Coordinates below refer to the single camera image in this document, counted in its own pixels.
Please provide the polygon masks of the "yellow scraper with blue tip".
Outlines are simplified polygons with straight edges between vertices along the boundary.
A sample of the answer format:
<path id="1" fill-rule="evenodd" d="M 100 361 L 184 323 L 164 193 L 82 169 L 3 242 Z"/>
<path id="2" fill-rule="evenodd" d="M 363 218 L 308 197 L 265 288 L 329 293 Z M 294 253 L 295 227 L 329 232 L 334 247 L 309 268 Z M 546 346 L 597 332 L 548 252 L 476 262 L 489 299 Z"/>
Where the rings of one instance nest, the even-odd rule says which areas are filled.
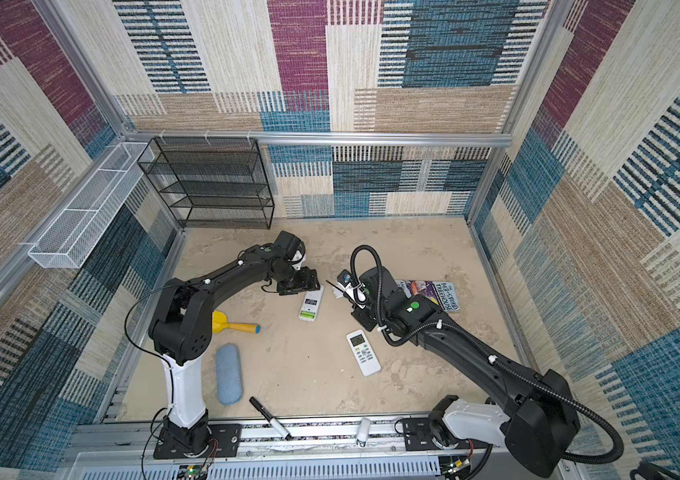
<path id="1" fill-rule="evenodd" d="M 234 330 L 245 333 L 258 334 L 261 327 L 253 323 L 232 323 L 228 321 L 228 317 L 219 311 L 214 311 L 212 314 L 212 330 L 215 334 L 224 330 Z"/>

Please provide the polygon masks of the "white remote with red buttons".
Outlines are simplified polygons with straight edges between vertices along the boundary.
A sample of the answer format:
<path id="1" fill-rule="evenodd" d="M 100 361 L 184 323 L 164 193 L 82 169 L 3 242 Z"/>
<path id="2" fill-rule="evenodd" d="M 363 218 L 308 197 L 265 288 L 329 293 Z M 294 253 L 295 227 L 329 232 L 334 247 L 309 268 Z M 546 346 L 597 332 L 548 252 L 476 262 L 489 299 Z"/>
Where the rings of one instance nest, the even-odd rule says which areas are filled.
<path id="1" fill-rule="evenodd" d="M 306 322 L 315 322 L 319 313 L 324 287 L 318 290 L 308 291 L 300 307 L 298 318 Z"/>

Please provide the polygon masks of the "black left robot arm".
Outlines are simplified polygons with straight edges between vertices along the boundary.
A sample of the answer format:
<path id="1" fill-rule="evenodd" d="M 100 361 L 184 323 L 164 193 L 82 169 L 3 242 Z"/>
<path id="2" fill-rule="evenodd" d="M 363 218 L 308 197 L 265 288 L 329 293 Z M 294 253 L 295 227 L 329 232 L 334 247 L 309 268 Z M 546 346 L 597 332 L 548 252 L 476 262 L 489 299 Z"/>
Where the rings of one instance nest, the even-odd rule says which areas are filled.
<path id="1" fill-rule="evenodd" d="M 166 379 L 168 414 L 160 431 L 164 445 L 181 456 L 198 457 L 212 439 L 201 362 L 213 337 L 214 311 L 258 282 L 274 282 L 280 296 L 318 290 L 317 272 L 303 265 L 305 258 L 304 242 L 282 231 L 274 242 L 248 247 L 210 273 L 165 283 L 148 328 Z"/>

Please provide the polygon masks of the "colourful magazine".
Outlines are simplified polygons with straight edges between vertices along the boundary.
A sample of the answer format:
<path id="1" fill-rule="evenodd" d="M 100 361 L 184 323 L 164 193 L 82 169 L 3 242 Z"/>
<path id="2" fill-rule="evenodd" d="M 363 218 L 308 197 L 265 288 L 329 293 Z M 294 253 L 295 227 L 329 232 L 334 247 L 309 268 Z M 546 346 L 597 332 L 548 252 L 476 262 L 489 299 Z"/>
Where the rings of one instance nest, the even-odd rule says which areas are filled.
<path id="1" fill-rule="evenodd" d="M 457 298 L 457 291 L 453 283 L 445 281 L 430 280 L 397 280 L 405 295 L 410 298 L 413 295 L 421 294 L 429 298 L 440 308 L 447 312 L 457 312 L 460 304 Z"/>

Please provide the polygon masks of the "blue grey glasses case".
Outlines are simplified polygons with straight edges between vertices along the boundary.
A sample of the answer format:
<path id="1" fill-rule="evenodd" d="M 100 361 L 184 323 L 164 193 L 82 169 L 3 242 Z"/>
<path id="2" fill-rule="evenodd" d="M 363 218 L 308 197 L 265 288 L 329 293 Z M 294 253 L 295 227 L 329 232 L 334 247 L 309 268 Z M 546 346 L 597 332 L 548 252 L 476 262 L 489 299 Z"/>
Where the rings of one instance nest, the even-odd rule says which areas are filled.
<path id="1" fill-rule="evenodd" d="M 218 348 L 215 355 L 217 397 L 222 405 L 237 403 L 243 395 L 241 360 L 236 345 L 228 343 Z"/>

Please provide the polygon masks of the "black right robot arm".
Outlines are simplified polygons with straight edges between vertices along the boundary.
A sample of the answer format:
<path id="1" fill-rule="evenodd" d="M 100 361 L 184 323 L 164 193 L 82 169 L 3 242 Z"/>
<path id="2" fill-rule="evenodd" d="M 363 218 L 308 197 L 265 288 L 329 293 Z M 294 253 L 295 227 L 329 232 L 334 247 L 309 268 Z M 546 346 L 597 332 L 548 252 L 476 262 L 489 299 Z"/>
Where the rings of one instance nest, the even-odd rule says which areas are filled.
<path id="1" fill-rule="evenodd" d="M 441 449 L 467 441 L 503 446 L 531 473 L 553 473 L 580 421 L 574 408 L 533 390 L 530 383 L 538 373 L 468 333 L 432 299 L 407 294 L 388 271 L 370 269 L 355 285 L 343 270 L 337 280 L 364 329 L 376 328 L 376 315 L 383 312 L 394 335 L 447 361 L 494 401 L 493 406 L 474 405 L 445 396 L 429 413 L 428 441 Z"/>

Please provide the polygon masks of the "white air conditioner remote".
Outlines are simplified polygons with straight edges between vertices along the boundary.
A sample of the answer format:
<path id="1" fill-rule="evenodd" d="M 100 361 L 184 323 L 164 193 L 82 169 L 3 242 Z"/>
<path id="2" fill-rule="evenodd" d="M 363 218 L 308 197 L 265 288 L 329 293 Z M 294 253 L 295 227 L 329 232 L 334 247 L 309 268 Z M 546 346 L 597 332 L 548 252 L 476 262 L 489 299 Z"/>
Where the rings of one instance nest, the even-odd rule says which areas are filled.
<path id="1" fill-rule="evenodd" d="M 364 377 L 381 371 L 381 364 L 363 330 L 350 332 L 346 340 Z"/>

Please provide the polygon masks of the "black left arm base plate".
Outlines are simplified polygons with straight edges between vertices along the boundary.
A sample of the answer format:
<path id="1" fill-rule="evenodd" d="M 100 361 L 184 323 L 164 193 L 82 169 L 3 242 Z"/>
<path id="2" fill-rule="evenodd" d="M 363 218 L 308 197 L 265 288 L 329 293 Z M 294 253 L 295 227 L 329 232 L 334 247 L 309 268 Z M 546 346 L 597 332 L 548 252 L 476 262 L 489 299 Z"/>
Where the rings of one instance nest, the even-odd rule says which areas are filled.
<path id="1" fill-rule="evenodd" d="M 153 451 L 156 460 L 232 458 L 237 455 L 241 424 L 204 424 L 181 428 L 167 422 Z"/>

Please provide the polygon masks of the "black yellow screwdriver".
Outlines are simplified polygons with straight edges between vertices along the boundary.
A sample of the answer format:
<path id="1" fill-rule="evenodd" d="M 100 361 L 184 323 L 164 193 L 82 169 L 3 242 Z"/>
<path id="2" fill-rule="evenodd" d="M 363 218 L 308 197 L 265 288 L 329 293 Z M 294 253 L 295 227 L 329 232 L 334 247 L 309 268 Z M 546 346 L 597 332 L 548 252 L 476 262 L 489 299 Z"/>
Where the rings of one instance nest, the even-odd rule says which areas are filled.
<path id="1" fill-rule="evenodd" d="M 344 295 L 343 298 L 351 299 L 351 300 L 354 299 L 354 295 L 353 295 L 354 288 L 353 288 L 351 283 L 342 284 L 342 283 L 337 282 L 337 281 L 329 281 L 329 280 L 327 280 L 327 283 L 331 287 L 332 291 L 333 291 L 334 287 L 337 287 L 338 289 L 344 291 L 345 295 Z"/>

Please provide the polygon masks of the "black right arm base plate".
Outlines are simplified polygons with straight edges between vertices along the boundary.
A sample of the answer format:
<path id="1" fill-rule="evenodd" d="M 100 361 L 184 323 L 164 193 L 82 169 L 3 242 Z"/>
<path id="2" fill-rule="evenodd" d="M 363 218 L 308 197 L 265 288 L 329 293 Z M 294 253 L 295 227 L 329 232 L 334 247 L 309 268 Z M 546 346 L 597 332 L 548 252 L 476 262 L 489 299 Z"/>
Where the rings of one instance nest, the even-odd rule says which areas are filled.
<path id="1" fill-rule="evenodd" d="M 394 422 L 394 431 L 403 437 L 407 451 L 485 449 L 487 443 L 458 439 L 441 422 L 427 417 L 404 417 Z"/>

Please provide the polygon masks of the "black marker pen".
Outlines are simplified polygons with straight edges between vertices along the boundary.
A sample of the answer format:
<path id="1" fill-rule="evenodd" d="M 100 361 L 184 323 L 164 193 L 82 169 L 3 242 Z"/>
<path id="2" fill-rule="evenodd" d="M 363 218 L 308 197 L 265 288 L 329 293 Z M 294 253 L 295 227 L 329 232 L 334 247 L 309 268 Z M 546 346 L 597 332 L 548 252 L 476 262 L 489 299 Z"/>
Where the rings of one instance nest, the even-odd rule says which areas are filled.
<path id="1" fill-rule="evenodd" d="M 271 414 L 259 400 L 252 396 L 249 398 L 249 403 L 263 416 L 266 422 L 279 434 L 282 439 L 287 441 L 293 439 L 293 436 L 289 430 L 281 423 L 280 420 Z"/>

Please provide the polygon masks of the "white cylinder on rail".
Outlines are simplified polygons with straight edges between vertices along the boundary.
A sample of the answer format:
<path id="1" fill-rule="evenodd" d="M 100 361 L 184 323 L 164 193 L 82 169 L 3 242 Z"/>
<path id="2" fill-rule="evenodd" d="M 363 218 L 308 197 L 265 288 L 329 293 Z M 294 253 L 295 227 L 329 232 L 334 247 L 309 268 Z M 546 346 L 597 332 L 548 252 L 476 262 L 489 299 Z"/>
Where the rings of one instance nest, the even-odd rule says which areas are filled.
<path id="1" fill-rule="evenodd" d="M 356 444 L 359 448 L 365 448 L 370 436 L 371 420 L 361 418 L 356 432 Z"/>

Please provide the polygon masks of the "aluminium front rail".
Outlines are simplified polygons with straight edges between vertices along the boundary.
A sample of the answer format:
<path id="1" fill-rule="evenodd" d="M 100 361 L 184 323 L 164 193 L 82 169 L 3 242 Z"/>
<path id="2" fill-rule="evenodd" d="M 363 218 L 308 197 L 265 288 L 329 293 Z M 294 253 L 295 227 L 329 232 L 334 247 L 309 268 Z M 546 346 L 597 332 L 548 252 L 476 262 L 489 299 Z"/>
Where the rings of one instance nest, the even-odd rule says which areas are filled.
<path id="1" fill-rule="evenodd" d="M 319 416 L 280 418 L 281 423 L 293 436 L 292 440 L 284 440 L 262 418 L 254 419 L 212 419 L 208 424 L 241 424 L 242 433 L 237 455 L 219 460 L 270 460 L 278 457 L 312 457 L 319 455 L 361 453 L 363 455 L 399 454 L 407 451 L 402 436 L 394 431 L 394 422 L 404 417 L 427 417 L 423 412 L 409 414 L 361 416 Z M 356 432 L 361 418 L 371 420 L 370 436 L 365 448 L 356 444 Z M 467 439 L 480 440 L 487 443 L 483 432 L 489 421 L 480 419 L 477 427 L 469 429 Z M 76 428 L 66 448 L 63 463 L 72 465 L 77 460 L 86 458 L 94 461 L 121 458 L 135 463 L 145 454 L 145 462 L 152 461 L 153 451 L 159 440 L 162 423 L 158 420 L 128 421 L 84 425 Z M 470 450 L 427 450 L 438 455 L 478 453 L 483 449 Z"/>

